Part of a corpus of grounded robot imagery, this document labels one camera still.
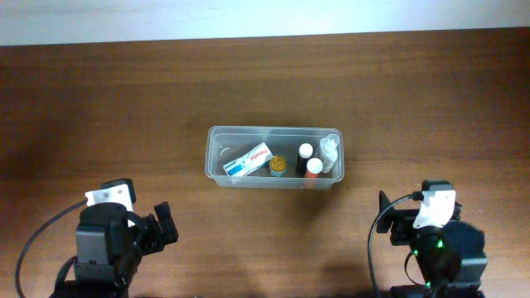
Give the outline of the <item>white spray bottle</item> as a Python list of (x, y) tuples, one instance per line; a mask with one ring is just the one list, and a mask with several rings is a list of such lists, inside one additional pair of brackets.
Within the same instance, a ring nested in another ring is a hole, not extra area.
[(338, 159), (338, 147), (340, 137), (337, 134), (330, 134), (322, 137), (316, 151), (316, 158), (320, 159), (323, 164), (322, 173), (329, 173)]

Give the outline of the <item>black bottle white cap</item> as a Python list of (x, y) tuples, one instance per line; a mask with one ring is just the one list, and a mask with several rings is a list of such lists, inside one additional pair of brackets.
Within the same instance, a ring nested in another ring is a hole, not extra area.
[(313, 146), (310, 143), (302, 143), (298, 148), (296, 173), (304, 175), (306, 173), (306, 164), (313, 155)]

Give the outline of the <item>white medicine box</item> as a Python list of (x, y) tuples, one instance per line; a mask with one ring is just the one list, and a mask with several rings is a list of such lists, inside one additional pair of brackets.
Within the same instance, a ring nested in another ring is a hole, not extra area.
[(271, 150), (262, 142), (243, 156), (223, 165), (223, 170), (231, 177), (246, 176), (262, 168), (272, 158)]

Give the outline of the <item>small gold lid jar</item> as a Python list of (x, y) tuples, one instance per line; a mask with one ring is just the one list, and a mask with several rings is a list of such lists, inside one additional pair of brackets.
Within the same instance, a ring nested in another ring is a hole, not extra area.
[(283, 156), (274, 156), (269, 161), (269, 171), (271, 176), (280, 177), (287, 170), (287, 160)]

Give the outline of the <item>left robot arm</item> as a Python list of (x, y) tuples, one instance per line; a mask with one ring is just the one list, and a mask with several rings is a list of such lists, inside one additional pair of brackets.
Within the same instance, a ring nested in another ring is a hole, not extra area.
[(143, 257), (176, 243), (179, 234), (166, 201), (155, 213), (133, 212), (129, 178), (104, 182), (85, 193), (87, 208), (75, 230), (77, 253), (59, 270), (53, 297), (127, 297)]

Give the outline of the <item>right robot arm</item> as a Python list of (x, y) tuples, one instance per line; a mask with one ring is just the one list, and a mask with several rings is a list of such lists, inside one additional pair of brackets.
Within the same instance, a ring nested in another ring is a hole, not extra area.
[[(419, 191), (390, 201), (378, 193), (378, 214), (369, 230), (369, 275), (377, 297), (482, 297), (481, 277), (488, 264), (484, 232), (460, 220), (462, 205), (447, 180), (424, 180)], [(373, 268), (375, 233), (389, 233), (393, 246), (407, 246), (404, 266), (415, 259), (423, 282), (382, 292)]]

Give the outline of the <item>orange tube white cap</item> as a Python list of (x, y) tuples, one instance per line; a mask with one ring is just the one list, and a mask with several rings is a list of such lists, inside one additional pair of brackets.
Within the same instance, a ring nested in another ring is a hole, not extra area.
[(306, 163), (306, 173), (305, 173), (305, 187), (311, 189), (314, 187), (316, 179), (323, 170), (323, 162), (319, 158), (311, 158)]

